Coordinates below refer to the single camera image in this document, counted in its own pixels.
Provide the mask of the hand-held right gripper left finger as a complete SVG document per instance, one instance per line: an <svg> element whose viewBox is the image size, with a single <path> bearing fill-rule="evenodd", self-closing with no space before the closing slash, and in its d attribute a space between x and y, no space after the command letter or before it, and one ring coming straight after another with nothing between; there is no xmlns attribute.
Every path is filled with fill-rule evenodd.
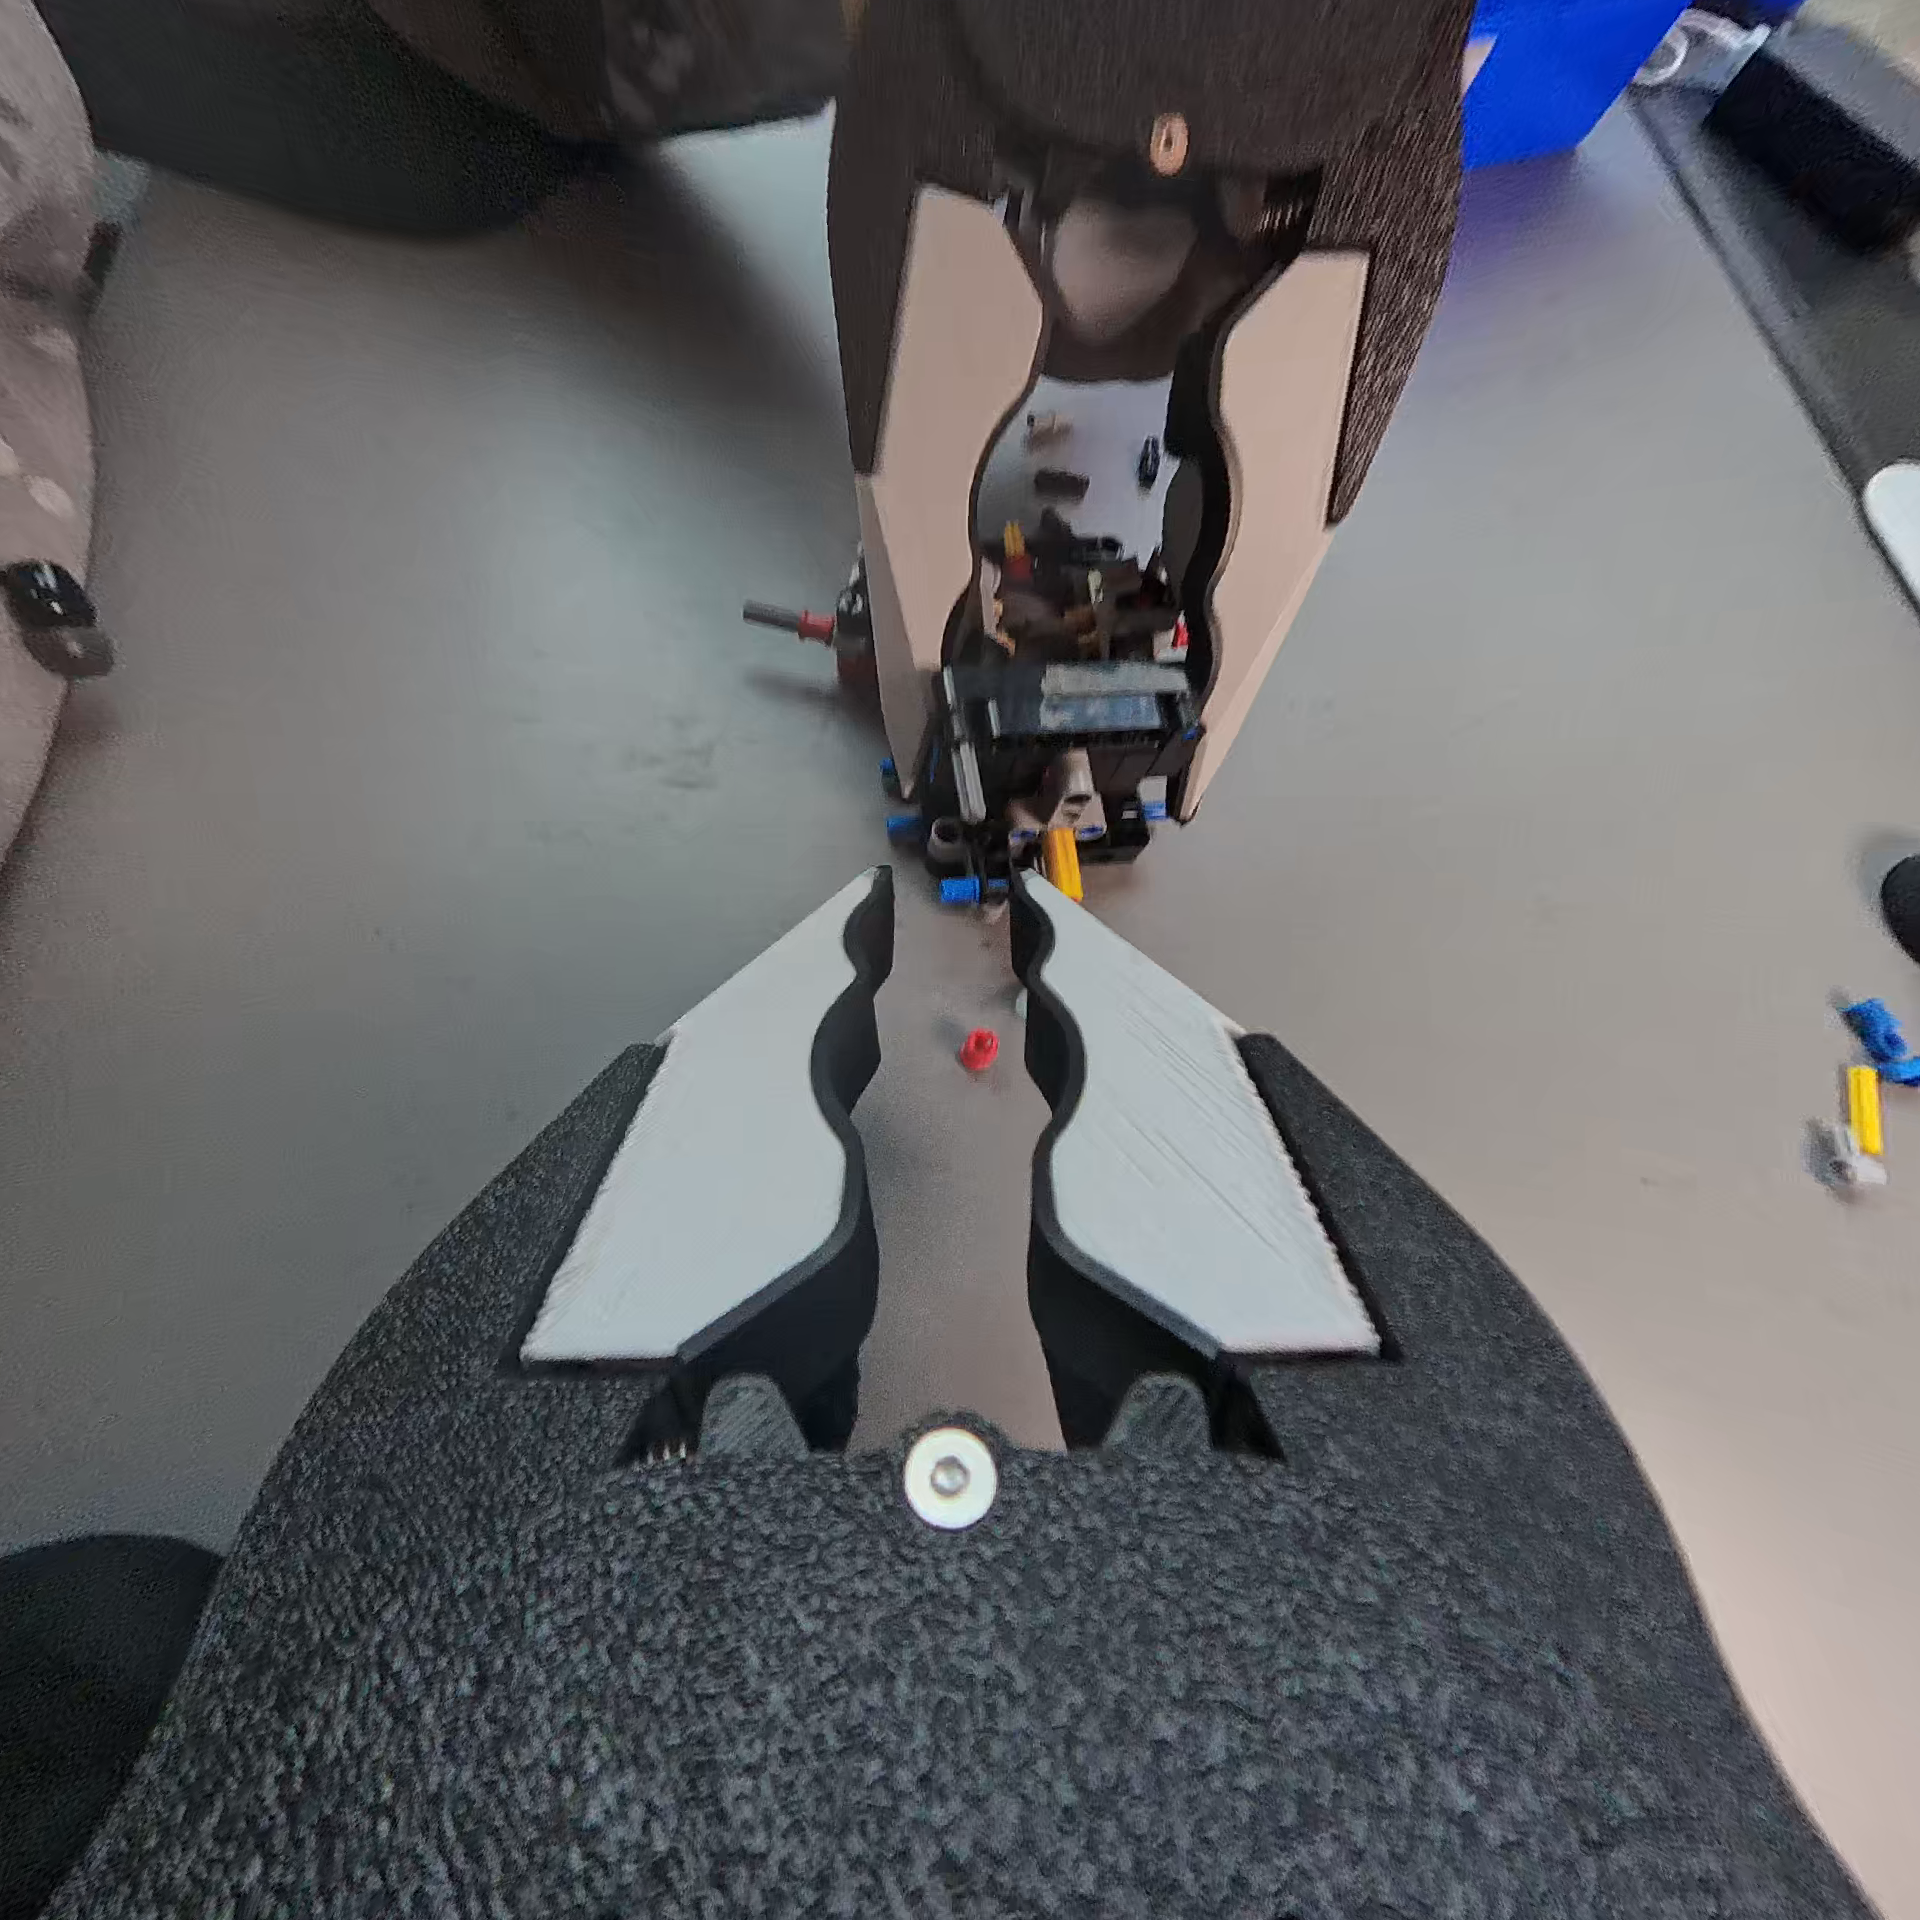
<svg viewBox="0 0 1920 1920"><path fill-rule="evenodd" d="M660 1037L624 1136L521 1335L523 1364L691 1364L857 1212L853 1089L835 1017L874 1021L893 956L893 875L867 868Z"/></svg>

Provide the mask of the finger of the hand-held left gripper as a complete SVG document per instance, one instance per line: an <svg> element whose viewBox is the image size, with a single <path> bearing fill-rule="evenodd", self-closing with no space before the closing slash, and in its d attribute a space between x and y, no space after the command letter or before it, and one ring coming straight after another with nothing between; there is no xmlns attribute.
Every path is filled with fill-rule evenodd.
<svg viewBox="0 0 1920 1920"><path fill-rule="evenodd" d="M881 716L914 758L947 628L976 590L973 493L1037 374L1048 311L997 208L918 189L875 453L856 476Z"/></svg>
<svg viewBox="0 0 1920 1920"><path fill-rule="evenodd" d="M1221 773L1333 542L1330 499L1354 382L1370 255L1308 249L1269 271L1221 324L1210 422L1226 526L1206 563L1202 734L1172 815L1189 825Z"/></svg>

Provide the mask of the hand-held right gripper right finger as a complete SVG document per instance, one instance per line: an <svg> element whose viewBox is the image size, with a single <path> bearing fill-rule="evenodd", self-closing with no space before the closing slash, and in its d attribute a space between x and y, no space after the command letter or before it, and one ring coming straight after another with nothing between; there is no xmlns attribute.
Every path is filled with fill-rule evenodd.
<svg viewBox="0 0 1920 1920"><path fill-rule="evenodd" d="M1067 1267L1200 1359L1376 1358L1246 1031L1052 880L1016 909L1027 1037L1062 1047L1035 1197Z"/></svg>

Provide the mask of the group of small toy pins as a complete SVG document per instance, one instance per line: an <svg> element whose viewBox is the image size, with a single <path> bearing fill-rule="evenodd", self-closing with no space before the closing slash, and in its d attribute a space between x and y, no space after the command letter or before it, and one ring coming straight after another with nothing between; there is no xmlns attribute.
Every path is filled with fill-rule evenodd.
<svg viewBox="0 0 1920 1920"><path fill-rule="evenodd" d="M1030 489L1043 499L1081 502L1094 486L1115 486L1114 472L1123 472L1134 491L1153 493L1166 461L1164 439L1141 433L1139 440L1129 440L1123 465L1101 464L1097 453L1114 453L1118 446L1109 425L1104 419L1080 425L1061 412L1024 414L1021 453Z"/></svg>

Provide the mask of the toy brick engine assembly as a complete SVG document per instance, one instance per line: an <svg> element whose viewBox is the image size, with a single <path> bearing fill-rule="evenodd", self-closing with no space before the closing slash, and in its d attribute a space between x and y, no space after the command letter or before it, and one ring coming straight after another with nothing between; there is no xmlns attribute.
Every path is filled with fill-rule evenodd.
<svg viewBox="0 0 1920 1920"><path fill-rule="evenodd" d="M882 664L864 557L829 609L741 614L824 646L875 708L888 837L947 907L997 904L1021 873L1080 897L1086 868L1136 860L1174 819L1206 742L1162 551L1081 532L1050 495L984 536L936 663Z"/></svg>

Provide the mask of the blue plastic bin with tag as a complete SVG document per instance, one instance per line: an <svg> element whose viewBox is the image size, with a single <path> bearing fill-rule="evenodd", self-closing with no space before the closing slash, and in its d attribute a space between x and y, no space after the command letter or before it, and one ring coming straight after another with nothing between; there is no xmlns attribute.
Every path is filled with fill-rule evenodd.
<svg viewBox="0 0 1920 1920"><path fill-rule="evenodd" d="M1686 1L1476 1L1464 91L1468 173L1568 153L1606 113Z"/></svg>

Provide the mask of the grey desk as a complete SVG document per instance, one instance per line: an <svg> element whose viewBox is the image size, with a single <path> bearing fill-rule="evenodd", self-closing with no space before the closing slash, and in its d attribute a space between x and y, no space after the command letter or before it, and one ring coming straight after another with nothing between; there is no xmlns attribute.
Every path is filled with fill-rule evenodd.
<svg viewBox="0 0 1920 1920"><path fill-rule="evenodd" d="M888 857L819 648L853 489L826 121L413 246L158 176L86 333L109 678L5 871L5 1549L225 1549L410 1262ZM1476 176L1194 828L1097 909L1539 1296L1724 1656L1915 1916L1915 619L1630 111Z"/></svg>

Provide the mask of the black power adapter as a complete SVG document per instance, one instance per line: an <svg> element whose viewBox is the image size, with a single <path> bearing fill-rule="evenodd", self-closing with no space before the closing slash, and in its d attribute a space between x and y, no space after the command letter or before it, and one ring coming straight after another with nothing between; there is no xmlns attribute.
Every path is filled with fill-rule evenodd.
<svg viewBox="0 0 1920 1920"><path fill-rule="evenodd" d="M1870 38L1803 16L1729 80L1706 129L1858 253L1917 228L1917 84Z"/></svg>

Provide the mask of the person's grey printed sweatshirt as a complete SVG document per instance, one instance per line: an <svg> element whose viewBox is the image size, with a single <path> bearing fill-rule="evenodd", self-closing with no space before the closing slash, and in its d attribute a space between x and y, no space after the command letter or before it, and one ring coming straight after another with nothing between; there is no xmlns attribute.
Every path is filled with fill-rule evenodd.
<svg viewBox="0 0 1920 1920"><path fill-rule="evenodd" d="M2 854L66 693L112 672L89 595L97 439L83 345L147 173L106 158L29 1L2 5Z"/></svg>

